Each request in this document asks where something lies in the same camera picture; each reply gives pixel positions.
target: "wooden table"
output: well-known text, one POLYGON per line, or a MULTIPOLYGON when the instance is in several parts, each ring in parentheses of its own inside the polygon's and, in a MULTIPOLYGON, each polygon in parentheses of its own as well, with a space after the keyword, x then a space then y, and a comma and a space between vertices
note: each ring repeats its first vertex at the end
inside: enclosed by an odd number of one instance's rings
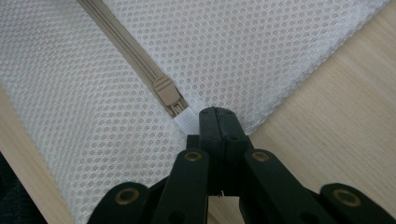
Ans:
MULTIPOLYGON (((352 36, 251 135, 309 189, 361 190, 396 217, 396 1, 352 36)), ((49 223, 73 223, 0 88, 0 150, 49 223)), ((236 198, 210 198, 208 223, 244 223, 236 198)))

